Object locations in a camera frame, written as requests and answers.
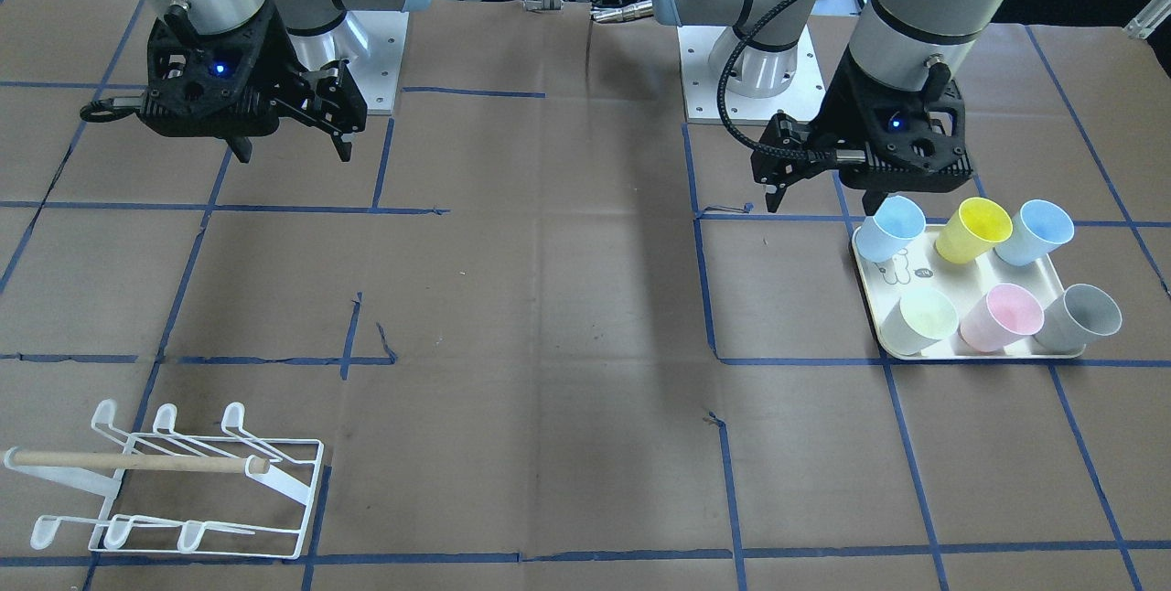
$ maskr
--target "blue cup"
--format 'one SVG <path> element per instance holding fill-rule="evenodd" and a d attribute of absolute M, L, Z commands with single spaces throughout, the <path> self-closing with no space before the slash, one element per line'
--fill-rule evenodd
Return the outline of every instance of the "blue cup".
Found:
<path fill-rule="evenodd" d="M 870 262 L 885 262 L 915 241 L 927 227 L 918 204 L 903 195 L 884 199 L 875 215 L 867 215 L 854 238 L 854 248 Z"/>
<path fill-rule="evenodd" d="M 1074 238 L 1074 220 L 1056 204 L 1030 199 L 1013 215 L 1013 236 L 997 246 L 1000 259 L 1027 266 L 1064 246 Z"/>

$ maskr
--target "yellow cup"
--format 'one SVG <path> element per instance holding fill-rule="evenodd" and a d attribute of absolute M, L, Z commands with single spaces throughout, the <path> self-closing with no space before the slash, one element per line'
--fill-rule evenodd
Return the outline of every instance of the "yellow cup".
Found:
<path fill-rule="evenodd" d="M 991 199 L 970 198 L 944 225 L 936 250 L 952 264 L 967 264 L 1012 235 L 1013 220 L 1004 207 Z"/>

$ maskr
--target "wooden rod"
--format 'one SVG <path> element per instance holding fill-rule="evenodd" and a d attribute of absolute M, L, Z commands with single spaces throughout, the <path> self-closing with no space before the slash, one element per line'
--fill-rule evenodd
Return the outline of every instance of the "wooden rod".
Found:
<path fill-rule="evenodd" d="M 85 452 L 30 452 L 25 449 L 14 452 L 12 462 L 15 466 L 101 467 L 102 469 L 227 474 L 244 474 L 246 467 L 252 474 L 265 474 L 271 465 L 268 460 L 259 458 L 89 454 Z"/>

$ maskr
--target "white tray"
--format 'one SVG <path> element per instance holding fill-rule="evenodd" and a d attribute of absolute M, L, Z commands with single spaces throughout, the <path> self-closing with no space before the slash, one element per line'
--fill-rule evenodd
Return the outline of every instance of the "white tray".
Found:
<path fill-rule="evenodd" d="M 1033 291 L 1042 307 L 1053 303 L 1064 287 L 1057 277 L 1057 270 L 1048 254 L 1038 259 L 1029 266 L 1011 266 L 997 257 L 995 253 L 982 254 L 975 257 L 970 264 L 952 264 L 936 253 L 936 238 L 939 236 L 941 225 L 927 225 L 923 235 L 911 241 L 906 248 L 900 249 L 889 262 L 875 264 L 862 259 L 857 248 L 854 247 L 854 238 L 858 235 L 857 229 L 850 236 L 850 249 L 854 253 L 854 261 L 858 267 L 858 277 L 862 281 L 862 294 L 865 296 L 867 310 L 870 311 L 870 319 L 874 321 L 875 332 L 878 334 L 878 344 L 883 345 L 888 352 L 900 360 L 967 360 L 967 358 L 979 358 L 984 360 L 1018 360 L 1018 358 L 1075 358 L 1082 355 L 1084 348 L 1076 352 L 1053 352 L 1040 345 L 1033 337 L 1025 337 L 1020 342 L 1013 342 L 1002 350 L 992 353 L 980 353 L 972 349 L 954 332 L 947 339 L 929 345 L 916 355 L 899 355 L 886 348 L 886 342 L 882 339 L 883 319 L 895 304 L 898 296 L 911 287 L 933 287 L 940 290 L 956 305 L 960 319 L 974 307 L 980 296 L 989 290 L 995 283 L 1016 283 L 1020 287 Z"/>

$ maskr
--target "cup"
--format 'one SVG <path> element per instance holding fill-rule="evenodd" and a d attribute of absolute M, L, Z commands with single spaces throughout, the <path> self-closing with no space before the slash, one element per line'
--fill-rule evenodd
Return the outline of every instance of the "cup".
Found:
<path fill-rule="evenodd" d="M 903 195 L 890 195 L 875 215 L 862 221 L 854 248 L 870 262 L 885 262 L 922 235 L 925 227 L 927 220 L 918 204 Z"/>
<path fill-rule="evenodd" d="M 1004 349 L 1045 324 L 1045 310 L 1027 288 L 999 283 L 984 294 L 959 323 L 959 336 L 982 353 Z"/>
<path fill-rule="evenodd" d="M 967 264 L 993 246 L 1012 236 L 1013 220 L 1008 212 L 991 199 L 970 198 L 959 204 L 956 213 L 936 240 L 940 257 L 952 264 Z"/>
<path fill-rule="evenodd" d="M 1045 325 L 1036 342 L 1054 352 L 1078 350 L 1122 329 L 1122 311 L 1107 291 L 1095 286 L 1070 286 L 1045 309 Z"/>
<path fill-rule="evenodd" d="M 1074 220 L 1056 204 L 1030 199 L 1013 215 L 1013 233 L 997 246 L 1000 259 L 1012 266 L 1026 266 L 1053 253 L 1074 238 Z"/>
<path fill-rule="evenodd" d="M 959 325 L 956 307 L 940 290 L 916 287 L 900 295 L 878 332 L 891 353 L 915 355 L 943 339 Z"/>

